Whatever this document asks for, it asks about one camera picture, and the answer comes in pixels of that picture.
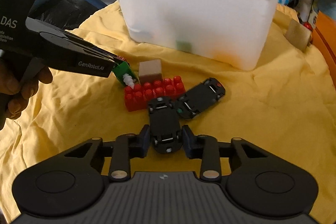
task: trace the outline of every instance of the green toy piece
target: green toy piece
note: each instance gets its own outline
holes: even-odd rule
[[[123,80],[123,75],[126,73],[130,75],[133,79],[136,79],[138,81],[138,78],[135,76],[128,63],[125,61],[116,66],[112,71],[123,86],[126,86]]]

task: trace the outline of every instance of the metal pin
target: metal pin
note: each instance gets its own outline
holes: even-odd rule
[[[191,107],[190,107],[186,102],[184,102],[184,104],[187,106],[187,108],[188,108],[190,111],[192,111]]]
[[[115,170],[111,173],[111,177],[114,179],[124,179],[127,177],[127,172],[124,170]]]
[[[209,88],[211,88],[211,89],[212,89],[212,91],[213,91],[214,93],[216,93],[216,91],[213,89],[213,87],[212,87],[212,86],[209,86]]]
[[[168,139],[164,139],[164,140],[162,140],[162,142],[172,141],[172,140],[173,140],[173,138],[168,138]]]
[[[216,179],[219,177],[219,173],[215,170],[206,170],[203,172],[203,177],[207,179]]]

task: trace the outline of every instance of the lego stud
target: lego stud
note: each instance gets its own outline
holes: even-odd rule
[[[215,170],[206,170],[203,172],[203,177],[207,179],[216,179],[219,177],[219,173]]]
[[[153,85],[155,88],[160,88],[162,87],[162,82],[160,80],[156,80],[154,81]]]
[[[184,93],[185,92],[185,88],[184,88],[183,83],[177,83],[175,85],[175,87],[176,87],[176,92],[177,93]]]
[[[171,84],[172,84],[170,78],[165,78],[165,79],[163,80],[163,83],[164,83],[165,86],[168,86],[168,85],[171,85]]]
[[[181,76],[174,76],[173,81],[175,85],[177,83],[181,83],[182,82]]]
[[[127,177],[127,172],[124,170],[115,170],[111,173],[111,177],[114,179],[124,179]]]
[[[140,84],[134,85],[134,92],[142,91],[142,87]]]
[[[172,85],[166,86],[166,95],[170,96],[174,94],[174,87]]]
[[[139,100],[143,100],[143,95],[142,95],[142,92],[141,92],[141,91],[138,91],[138,92],[135,93],[135,99],[136,99],[137,101],[139,101]]]
[[[153,90],[145,90],[145,97],[147,100],[152,100],[154,98]]]
[[[162,96],[164,96],[164,94],[163,94],[163,88],[156,88],[155,89],[155,94],[156,94],[156,97],[162,97]]]
[[[133,95],[132,94],[127,94],[125,96],[125,101],[131,101],[133,99]]]
[[[133,93],[133,89],[130,86],[126,86],[124,88],[124,92],[125,92],[125,94],[132,94]]]
[[[149,82],[144,83],[143,85],[144,90],[151,90],[152,89],[152,84]]]

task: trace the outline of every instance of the yellow fabric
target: yellow fabric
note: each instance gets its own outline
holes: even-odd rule
[[[296,17],[288,8],[282,8]],[[188,123],[195,134],[220,141],[242,137],[290,161],[316,178],[319,196],[311,215],[321,223],[336,220],[336,92],[321,53],[310,46],[303,54],[283,32],[290,17],[277,12],[255,70],[246,72],[204,57],[137,44],[128,35],[118,3],[98,11],[73,32],[125,57],[135,72],[141,61],[160,58],[164,77],[180,75],[187,89],[207,77],[226,88],[225,98]],[[16,175],[88,138],[114,140],[138,133],[148,115],[127,112],[123,88],[113,73],[99,78],[52,70],[51,85],[40,89],[16,121],[0,131],[0,206],[10,222],[18,214],[11,194]],[[132,170],[195,170],[199,160],[187,160],[180,150],[159,155],[151,148],[146,159],[133,159]],[[229,174],[222,160],[223,174]]]

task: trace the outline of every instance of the orange object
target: orange object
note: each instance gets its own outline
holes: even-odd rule
[[[336,21],[319,12],[316,28],[312,33],[313,45],[322,53],[336,86]]]

